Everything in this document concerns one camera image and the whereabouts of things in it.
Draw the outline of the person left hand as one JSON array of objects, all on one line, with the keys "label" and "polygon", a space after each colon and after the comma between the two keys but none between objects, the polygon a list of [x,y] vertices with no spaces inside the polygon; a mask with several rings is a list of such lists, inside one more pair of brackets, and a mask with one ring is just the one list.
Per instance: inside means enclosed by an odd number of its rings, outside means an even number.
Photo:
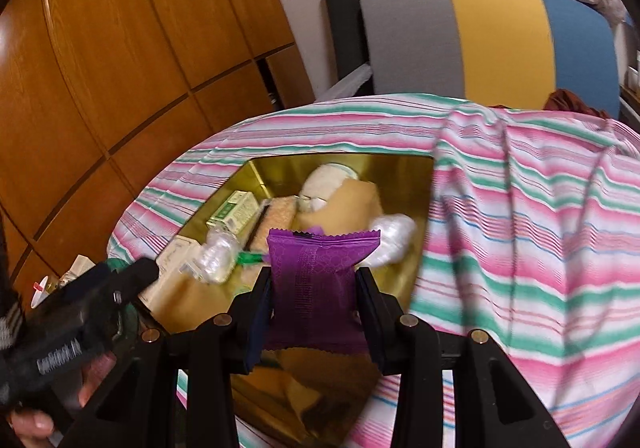
[{"label": "person left hand", "polygon": [[24,447],[54,447],[52,442],[60,422],[77,416],[104,379],[114,369],[117,357],[107,352],[86,367],[62,376],[52,390],[19,402],[6,416],[6,422]]}]

